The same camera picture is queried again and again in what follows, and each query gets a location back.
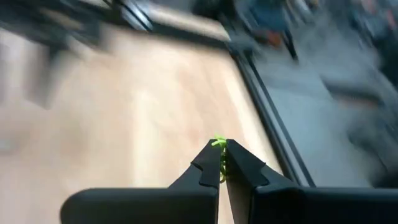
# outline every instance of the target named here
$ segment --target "wooden floor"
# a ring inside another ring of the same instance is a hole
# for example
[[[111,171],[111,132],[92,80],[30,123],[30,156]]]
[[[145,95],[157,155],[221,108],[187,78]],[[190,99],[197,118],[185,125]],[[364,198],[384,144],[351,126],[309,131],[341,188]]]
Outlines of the wooden floor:
[[[106,51],[71,41],[74,51],[58,57],[47,110],[25,94],[46,49],[0,33],[0,223],[58,223],[62,202],[89,187],[167,187],[214,134],[280,172],[226,52],[103,33]],[[233,223],[225,184],[219,223]]]

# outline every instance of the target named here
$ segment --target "black object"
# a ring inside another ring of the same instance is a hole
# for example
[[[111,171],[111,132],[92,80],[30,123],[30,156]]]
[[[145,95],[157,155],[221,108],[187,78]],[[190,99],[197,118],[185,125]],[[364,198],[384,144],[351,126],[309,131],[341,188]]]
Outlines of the black object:
[[[221,148],[205,148],[167,189],[91,189],[63,205],[63,224],[217,223]],[[397,223],[398,190],[300,187],[227,140],[235,223]]]
[[[234,140],[226,152],[235,223],[398,222],[398,190],[299,187]]]
[[[89,189],[61,209],[63,224],[216,223],[221,148],[211,140],[167,189]]]

